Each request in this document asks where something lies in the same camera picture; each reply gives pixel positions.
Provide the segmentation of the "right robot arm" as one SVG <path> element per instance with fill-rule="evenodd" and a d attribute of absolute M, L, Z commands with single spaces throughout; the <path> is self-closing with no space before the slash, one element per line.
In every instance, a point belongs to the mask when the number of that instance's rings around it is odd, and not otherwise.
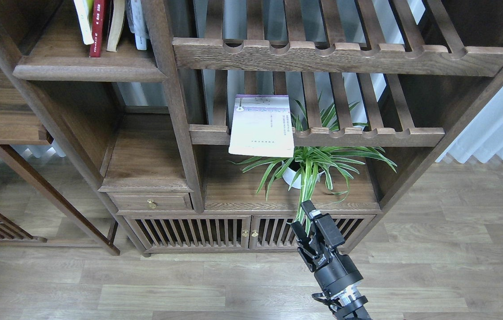
<path fill-rule="evenodd" d="M 298 241 L 298 253 L 322 290 L 312 298 L 328 306 L 337 320 L 359 320 L 357 310 L 366 315 L 363 306 L 368 299 L 357 289 L 363 276 L 348 255 L 339 253 L 345 239 L 328 213 L 320 213 L 310 200 L 302 202 L 301 207 L 314 226 L 314 234 L 308 237 L 298 221 L 290 226 Z"/>

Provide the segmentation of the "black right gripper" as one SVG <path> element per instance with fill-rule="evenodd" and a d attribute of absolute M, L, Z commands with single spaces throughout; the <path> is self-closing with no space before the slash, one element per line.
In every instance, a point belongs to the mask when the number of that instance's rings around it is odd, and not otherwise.
<path fill-rule="evenodd" d="M 338 246 L 345 244 L 345 239 L 335 221 L 330 214 L 321 213 L 316 209 L 310 200 L 302 202 L 301 208 L 307 214 L 311 225 L 314 226 L 314 239 L 322 247 L 321 253 L 313 257 L 311 239 L 300 222 L 293 222 L 290 226 L 298 242 L 298 252 L 308 269 L 314 274 L 325 298 L 361 296 L 357 286 L 363 276 L 348 255 L 342 255 L 337 251 Z"/>

